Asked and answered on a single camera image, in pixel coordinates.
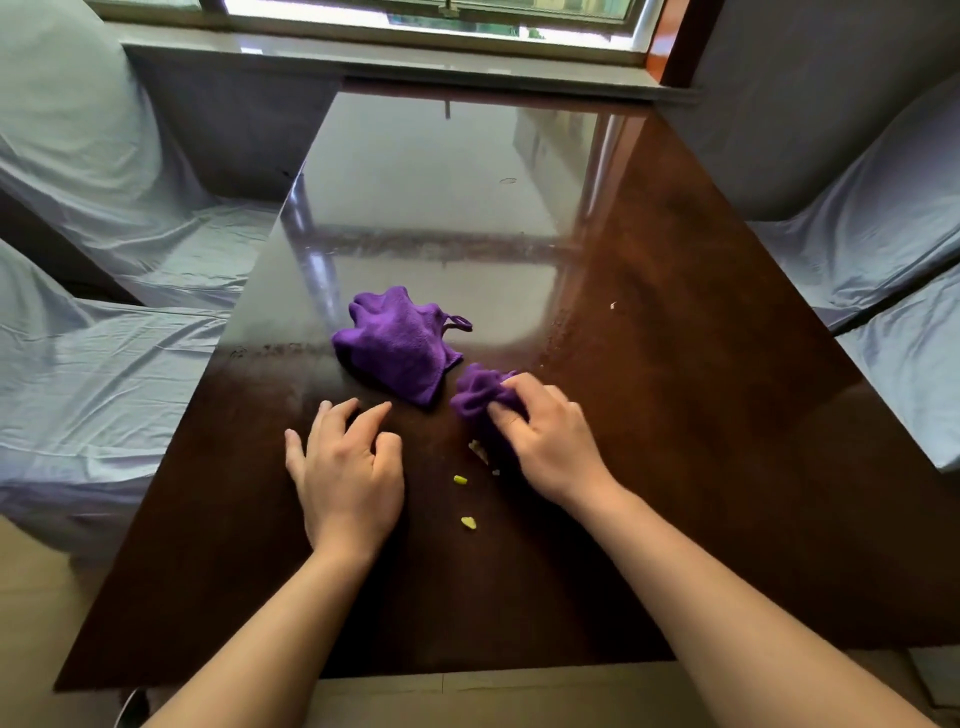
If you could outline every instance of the food crumb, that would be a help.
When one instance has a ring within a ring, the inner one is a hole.
[[[473,450],[473,454],[483,460],[484,465],[490,465],[490,460],[487,457],[487,451],[483,449],[482,445],[480,445],[479,440],[470,440],[470,444],[467,445],[467,447]]]

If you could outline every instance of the hand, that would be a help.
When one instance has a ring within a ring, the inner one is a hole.
[[[357,404],[357,399],[337,406],[324,401],[305,455],[300,436],[288,429],[287,472],[297,484],[312,547],[334,544],[374,555],[403,507],[402,443],[393,432],[376,434],[390,412],[388,401],[359,415],[347,429]]]
[[[531,374],[512,376],[503,386],[516,391],[530,422],[498,402],[488,411],[538,493],[570,511],[615,485],[579,404]]]

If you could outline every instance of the glossy table surface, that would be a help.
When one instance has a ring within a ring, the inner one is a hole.
[[[561,386],[621,482],[828,639],[960,642],[960,501],[654,112],[361,90],[334,101],[58,689],[186,680],[298,567],[283,430],[388,396],[329,337],[395,284],[474,323],[446,335],[467,362]],[[387,422],[406,505],[325,674],[668,658],[579,526],[468,449],[462,366]]]

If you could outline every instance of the floor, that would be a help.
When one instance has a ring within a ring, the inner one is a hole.
[[[113,724],[115,693],[50,690],[104,575],[71,569],[64,555],[0,519],[0,725]],[[905,655],[877,651],[853,657],[930,712]],[[943,726],[960,728],[956,716],[936,717]],[[714,723],[678,665],[653,663],[323,681],[307,725],[711,728]]]

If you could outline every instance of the purple microfiber towel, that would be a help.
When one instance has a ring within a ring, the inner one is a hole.
[[[337,356],[421,407],[433,401],[444,372],[464,358],[444,343],[446,320],[473,329],[467,319],[443,313],[435,303],[414,305],[402,285],[383,295],[359,293],[349,311],[355,328],[333,334]]]
[[[505,407],[518,412],[524,420],[527,419],[527,408],[523,406],[520,397],[512,389],[507,389],[502,382],[509,379],[516,372],[502,374],[496,369],[485,369],[480,364],[470,364],[462,376],[457,379],[457,394],[450,400],[453,411],[460,415],[473,431],[487,453],[500,463],[516,462],[514,449],[500,434],[490,415],[487,405],[498,401]]]

